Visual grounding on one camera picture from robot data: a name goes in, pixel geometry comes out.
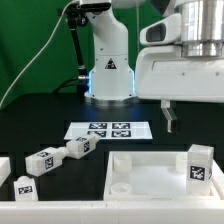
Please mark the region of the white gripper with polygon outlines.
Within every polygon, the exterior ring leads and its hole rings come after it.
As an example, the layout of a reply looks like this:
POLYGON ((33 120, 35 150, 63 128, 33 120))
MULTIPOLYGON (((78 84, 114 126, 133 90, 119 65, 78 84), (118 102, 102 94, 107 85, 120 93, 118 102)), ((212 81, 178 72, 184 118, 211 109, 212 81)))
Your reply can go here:
POLYGON ((224 103, 224 57, 183 58, 179 46, 147 47, 137 57, 135 75, 139 98, 162 100, 169 133, 176 132, 173 101, 224 103))

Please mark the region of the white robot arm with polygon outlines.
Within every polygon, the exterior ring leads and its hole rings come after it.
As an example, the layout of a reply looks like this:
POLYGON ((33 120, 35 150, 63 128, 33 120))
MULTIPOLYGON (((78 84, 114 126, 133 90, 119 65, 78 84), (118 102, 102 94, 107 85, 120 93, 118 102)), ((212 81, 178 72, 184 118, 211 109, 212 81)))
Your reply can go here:
POLYGON ((95 53, 88 102, 159 100, 169 132, 180 127, 174 102, 224 103, 224 0, 150 0, 163 19, 141 30, 144 48, 134 69, 128 63, 128 30, 113 15, 134 1, 97 1, 110 6, 87 14, 95 53))

